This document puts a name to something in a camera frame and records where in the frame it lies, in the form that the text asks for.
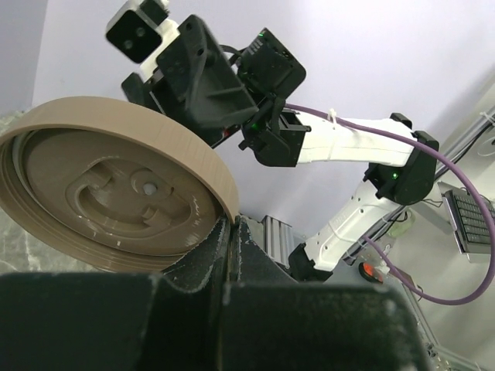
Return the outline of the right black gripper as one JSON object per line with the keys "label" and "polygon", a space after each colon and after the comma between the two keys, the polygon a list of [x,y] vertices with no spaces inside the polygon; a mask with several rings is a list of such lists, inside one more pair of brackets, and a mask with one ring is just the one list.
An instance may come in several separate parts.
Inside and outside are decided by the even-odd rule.
{"label": "right black gripper", "polygon": [[147,81],[131,73],[122,83],[129,102],[165,115],[214,148],[258,108],[231,69],[206,23],[190,15],[179,36],[156,58]]}

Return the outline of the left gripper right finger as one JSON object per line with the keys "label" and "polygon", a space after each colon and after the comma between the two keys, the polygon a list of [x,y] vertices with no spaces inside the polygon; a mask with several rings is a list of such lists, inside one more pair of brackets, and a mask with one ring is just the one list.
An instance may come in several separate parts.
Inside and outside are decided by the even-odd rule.
{"label": "left gripper right finger", "polygon": [[292,280],[241,220],[222,297],[225,370],[429,370],[405,299],[380,285]]}

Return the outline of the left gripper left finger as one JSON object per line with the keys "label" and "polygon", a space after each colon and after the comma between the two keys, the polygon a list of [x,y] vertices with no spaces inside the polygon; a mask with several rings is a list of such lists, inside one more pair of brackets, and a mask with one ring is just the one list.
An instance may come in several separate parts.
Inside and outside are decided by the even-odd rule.
{"label": "left gripper left finger", "polygon": [[230,224],[148,274],[1,277],[3,370],[215,370]]}

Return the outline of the brown round lid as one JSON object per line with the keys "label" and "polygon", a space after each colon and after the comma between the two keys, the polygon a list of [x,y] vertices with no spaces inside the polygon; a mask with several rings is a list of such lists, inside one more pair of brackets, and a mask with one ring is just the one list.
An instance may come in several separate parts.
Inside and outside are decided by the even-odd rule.
{"label": "brown round lid", "polygon": [[161,271],[235,221],[220,156],[155,111],[106,97],[34,107],[1,136],[1,206],[55,250],[104,271]]}

